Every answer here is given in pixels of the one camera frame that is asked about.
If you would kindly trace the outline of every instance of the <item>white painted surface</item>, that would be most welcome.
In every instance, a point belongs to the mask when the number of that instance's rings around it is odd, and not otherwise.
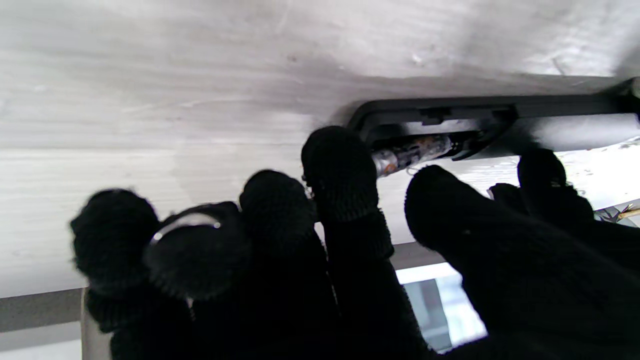
[[[594,92],[640,74],[639,30],[631,0],[0,0],[0,297],[84,284],[67,222],[95,190],[161,215],[236,199],[259,168],[299,176],[311,130],[364,100]],[[615,204],[640,197],[637,148],[565,160]],[[396,242],[408,180],[380,182]]]
[[[81,360],[81,340],[0,352],[0,360]]]
[[[80,360],[80,323],[0,332],[0,360]]]

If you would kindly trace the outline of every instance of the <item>black knit glove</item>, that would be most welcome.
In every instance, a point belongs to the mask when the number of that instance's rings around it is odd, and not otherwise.
[[[145,199],[108,190],[71,221],[86,306],[114,333],[113,359],[335,355],[338,311],[304,188],[266,170],[240,203],[160,223]]]
[[[640,283],[580,241],[584,235],[570,235],[595,223],[588,202],[566,185],[550,151],[523,156],[518,175],[522,189],[494,186],[496,201],[438,166],[420,170],[407,189],[410,231],[462,274],[489,332],[447,356],[465,358],[476,349],[512,358],[524,349],[537,358],[637,357]],[[573,213],[556,217],[567,211]],[[571,225],[558,228],[565,220]]]

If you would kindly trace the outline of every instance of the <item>gloved finger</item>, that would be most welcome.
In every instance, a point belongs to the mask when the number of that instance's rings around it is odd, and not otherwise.
[[[636,336],[625,313],[636,306],[637,281],[555,227],[503,208],[437,166],[413,177],[405,215],[415,239],[462,274],[490,334]]]
[[[281,172],[262,170],[251,176],[240,194],[240,206],[257,251],[285,258],[308,251],[310,243],[319,245],[311,239],[316,213],[304,187]],[[313,248],[316,254],[321,250]]]
[[[324,227],[329,274],[346,334],[342,348],[357,353],[428,352],[404,288],[389,261],[394,248],[378,209],[376,167],[353,132],[314,131],[302,149],[305,180]]]
[[[151,281],[177,298],[207,300],[249,268],[251,242],[233,202],[204,204],[167,218],[147,247]]]
[[[487,190],[489,196],[498,204],[505,208],[517,211],[520,214],[528,215],[529,211],[522,200],[522,194],[517,186],[511,184],[498,183]]]
[[[589,201],[567,184],[556,155],[538,149],[520,158],[524,201],[536,217],[580,239],[620,266],[640,274],[640,229],[596,221]]]
[[[158,224],[153,207],[135,193],[93,195],[70,223],[76,267],[91,288],[110,294],[141,284],[147,278],[142,252]]]
[[[518,180],[529,213],[554,225],[593,220],[589,202],[566,182],[553,151],[535,149],[520,157]]]
[[[193,303],[198,335],[211,355],[264,355],[283,339],[334,334],[338,311],[302,185],[263,170],[247,182],[240,204],[253,249],[248,275],[229,292]]]
[[[151,205],[119,189],[96,193],[71,221],[76,264],[90,283],[85,306],[102,332],[114,332],[116,360],[173,359],[193,348],[186,303],[151,287],[141,261],[157,227]]]

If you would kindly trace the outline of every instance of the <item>gray trim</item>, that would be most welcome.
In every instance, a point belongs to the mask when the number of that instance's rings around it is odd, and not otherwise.
[[[0,299],[0,332],[80,321],[82,289]]]
[[[417,242],[394,245],[394,250],[396,252],[391,257],[391,264],[396,270],[446,262],[442,255]]]

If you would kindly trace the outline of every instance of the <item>battery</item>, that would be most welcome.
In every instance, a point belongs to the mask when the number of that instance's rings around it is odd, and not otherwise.
[[[410,140],[404,145],[381,149],[371,154],[378,177],[385,177],[416,164],[436,159],[453,149],[447,135],[428,135]]]

